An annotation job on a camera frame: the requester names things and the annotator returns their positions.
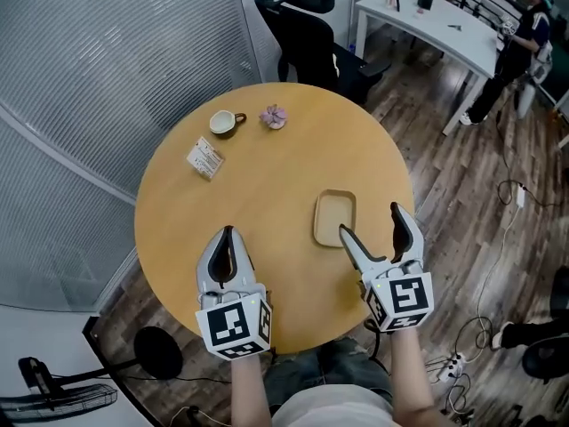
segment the small cup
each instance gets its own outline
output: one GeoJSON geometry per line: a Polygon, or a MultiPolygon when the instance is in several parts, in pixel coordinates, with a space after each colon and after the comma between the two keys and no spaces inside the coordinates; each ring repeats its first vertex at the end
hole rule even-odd
{"type": "Polygon", "coordinates": [[[218,138],[229,139],[237,131],[237,126],[247,120],[242,112],[234,114],[228,110],[220,110],[210,118],[210,131],[218,138]]]}

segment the floor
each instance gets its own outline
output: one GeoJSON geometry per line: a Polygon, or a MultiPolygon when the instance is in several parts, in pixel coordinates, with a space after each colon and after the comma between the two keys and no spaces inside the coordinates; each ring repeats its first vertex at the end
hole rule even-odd
{"type": "MultiPolygon", "coordinates": [[[[517,121],[512,100],[506,101],[507,91],[483,125],[461,126],[444,137],[445,121],[466,92],[463,82],[467,72],[422,42],[410,51],[410,41],[410,37],[401,36],[395,50],[389,33],[382,33],[368,44],[372,47],[366,53],[368,60],[391,55],[393,66],[371,90],[365,107],[389,131],[413,180],[416,219],[426,238],[425,264],[433,275],[437,304],[421,328],[424,358],[429,361],[453,350],[461,326],[476,315],[485,275],[499,256],[504,231],[516,211],[515,201],[504,205],[497,195],[498,183],[508,177],[523,182],[541,202],[564,203],[542,207],[526,195],[525,207],[506,236],[501,261],[485,287],[480,311],[494,326],[507,319],[548,320],[553,275],[560,265],[569,264],[569,186],[562,175],[569,160],[554,149],[568,130],[549,124],[547,111],[537,102],[523,121],[517,121]],[[500,129],[505,142],[495,124],[496,112],[502,107],[500,129]]],[[[508,199],[508,187],[502,187],[501,194],[508,199]]],[[[132,357],[134,334],[148,325],[166,329],[182,348],[186,364],[181,376],[229,379],[229,364],[211,356],[199,337],[168,314],[140,271],[123,283],[93,333],[108,359],[120,362],[132,357]]],[[[456,343],[467,358],[478,353],[478,331],[477,322],[470,323],[456,343]]],[[[373,349],[373,334],[361,326],[350,335],[373,349]]],[[[538,414],[558,417],[554,406],[568,385],[566,378],[547,385],[530,378],[521,368],[523,352],[523,348],[484,350],[467,365],[472,381],[467,409],[475,409],[475,424],[507,425],[515,404],[523,406],[522,418],[526,420],[538,414]]],[[[380,357],[389,368],[387,337],[382,340],[380,357]]],[[[433,380],[436,373],[431,372],[433,380]]],[[[124,375],[145,377],[136,369],[124,375]]],[[[163,425],[187,405],[197,405],[208,415],[229,421],[227,384],[125,382],[163,425]]],[[[451,383],[433,385],[441,408],[450,387],[451,383]]],[[[212,425],[203,417],[200,420],[212,425]]],[[[188,425],[188,421],[180,416],[173,425],[188,425]]]]}

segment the table leg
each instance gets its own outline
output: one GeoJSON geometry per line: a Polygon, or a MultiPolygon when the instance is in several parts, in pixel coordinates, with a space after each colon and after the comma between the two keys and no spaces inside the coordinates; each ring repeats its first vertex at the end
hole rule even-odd
{"type": "Polygon", "coordinates": [[[356,56],[364,59],[365,36],[367,35],[367,14],[365,11],[359,10],[357,16],[357,32],[356,32],[356,56]]]}
{"type": "Polygon", "coordinates": [[[565,145],[569,144],[569,134],[564,137],[561,142],[559,142],[559,149],[562,149],[565,145]]]}
{"type": "Polygon", "coordinates": [[[459,123],[459,118],[461,117],[461,115],[464,114],[467,111],[467,109],[472,105],[472,103],[474,102],[474,99],[478,96],[478,94],[480,93],[480,91],[484,87],[486,79],[487,79],[486,77],[481,76],[481,75],[477,77],[477,81],[474,83],[474,85],[470,89],[469,94],[466,95],[466,98],[464,99],[464,101],[461,103],[459,108],[456,109],[456,112],[451,117],[451,119],[448,121],[448,124],[446,124],[446,127],[443,130],[443,134],[445,136],[448,136],[451,133],[451,131],[454,129],[454,127],[459,123]]]}

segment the beige tray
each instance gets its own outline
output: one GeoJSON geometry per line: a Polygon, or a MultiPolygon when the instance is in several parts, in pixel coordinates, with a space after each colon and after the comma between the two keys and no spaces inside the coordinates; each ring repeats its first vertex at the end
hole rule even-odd
{"type": "Polygon", "coordinates": [[[338,228],[356,228],[356,196],[342,189],[325,189],[314,212],[314,238],[322,246],[342,247],[338,228]]]}

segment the round wooden table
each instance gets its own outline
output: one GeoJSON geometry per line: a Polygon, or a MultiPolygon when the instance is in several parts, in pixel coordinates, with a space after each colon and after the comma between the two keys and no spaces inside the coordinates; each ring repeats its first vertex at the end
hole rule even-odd
{"type": "Polygon", "coordinates": [[[223,226],[237,227],[257,281],[271,291],[272,345],[279,354],[328,342],[367,317],[359,273],[343,248],[320,246],[312,226],[318,194],[357,197],[356,234],[374,255],[393,256],[389,205],[413,213],[405,162],[381,125],[356,104],[309,85],[251,85],[184,117],[150,160],[136,204],[140,263],[165,308],[196,334],[196,263],[223,226]],[[289,114],[283,129],[259,120],[268,105],[289,114]],[[248,118],[235,136],[209,131],[218,110],[248,118]],[[204,136],[226,158],[211,181],[186,161],[204,136]]]}

